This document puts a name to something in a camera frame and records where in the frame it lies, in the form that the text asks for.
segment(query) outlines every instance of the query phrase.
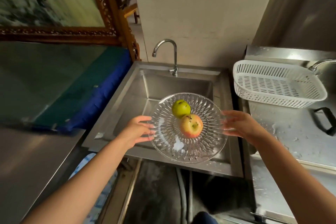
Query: black handle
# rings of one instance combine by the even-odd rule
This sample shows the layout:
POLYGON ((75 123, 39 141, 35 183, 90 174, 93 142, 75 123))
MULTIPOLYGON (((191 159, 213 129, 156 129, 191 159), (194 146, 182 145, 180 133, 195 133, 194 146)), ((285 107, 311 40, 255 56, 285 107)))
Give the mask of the black handle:
POLYGON ((320 128, 320 129, 322 131, 324 131, 327 135, 334 136, 336 134, 336 118, 328 107, 318 108, 318 109, 314 110, 314 112, 318 112, 318 111, 321 111, 321 110, 323 111, 323 113, 327 117, 328 121, 330 122, 331 128, 329 128, 329 129, 320 128))

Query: apple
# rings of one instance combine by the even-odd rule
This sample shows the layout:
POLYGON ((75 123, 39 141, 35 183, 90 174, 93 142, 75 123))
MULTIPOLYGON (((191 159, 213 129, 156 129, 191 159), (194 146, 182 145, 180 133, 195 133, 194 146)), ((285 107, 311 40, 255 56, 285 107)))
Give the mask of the apple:
POLYGON ((188 114, 182 117, 181 132, 187 137, 197 137, 203 129, 203 121, 198 115, 188 114))
POLYGON ((175 117, 181 119, 183 116, 190 114, 190 105, 185 100, 179 99, 172 105, 171 111, 175 117))

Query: person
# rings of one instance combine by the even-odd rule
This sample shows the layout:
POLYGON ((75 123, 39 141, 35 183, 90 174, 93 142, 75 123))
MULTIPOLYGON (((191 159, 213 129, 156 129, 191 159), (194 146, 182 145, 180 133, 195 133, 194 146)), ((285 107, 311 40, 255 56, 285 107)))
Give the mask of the person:
MULTIPOLYGON (((256 147, 297 223, 336 223, 336 197, 313 178, 277 139, 247 113, 223 111, 223 114, 228 117, 223 121, 223 133, 245 138, 256 147)), ((82 223, 125 152, 136 143, 153 139, 152 126, 143 122, 150 119, 149 116, 131 119, 113 141, 36 207, 23 224, 82 223)), ((210 216, 198 214, 196 217, 197 223, 202 223, 200 220, 205 223, 210 216)))

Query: textured glass pattern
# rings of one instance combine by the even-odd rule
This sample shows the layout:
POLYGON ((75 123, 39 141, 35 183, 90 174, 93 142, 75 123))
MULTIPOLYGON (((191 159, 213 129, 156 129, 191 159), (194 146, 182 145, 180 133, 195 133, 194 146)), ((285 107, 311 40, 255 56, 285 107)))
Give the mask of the textured glass pattern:
POLYGON ((156 131, 152 141, 155 148, 165 157, 181 163, 199 163, 219 153, 227 140, 222 134, 221 111, 208 98, 193 93, 178 93, 162 99, 152 112, 151 124, 156 131), (171 107, 184 99, 203 121, 199 136, 188 138, 180 130, 180 119, 173 116, 171 107))

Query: sink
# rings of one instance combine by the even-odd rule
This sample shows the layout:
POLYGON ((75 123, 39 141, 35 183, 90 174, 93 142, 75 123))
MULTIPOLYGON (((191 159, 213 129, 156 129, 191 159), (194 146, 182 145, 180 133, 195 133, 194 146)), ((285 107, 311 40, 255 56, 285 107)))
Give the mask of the sink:
MULTIPOLYGON (((134 62, 82 146, 99 151, 120 133, 128 120, 138 115, 149 116, 157 103, 171 94, 196 93, 211 99, 221 109, 233 108, 227 70, 179 66, 178 77, 173 77, 169 69, 168 64, 134 62)), ((151 142, 136 144, 126 155, 215 175, 243 177, 237 137, 229 137, 214 158, 197 164, 172 161, 162 156, 151 142)))

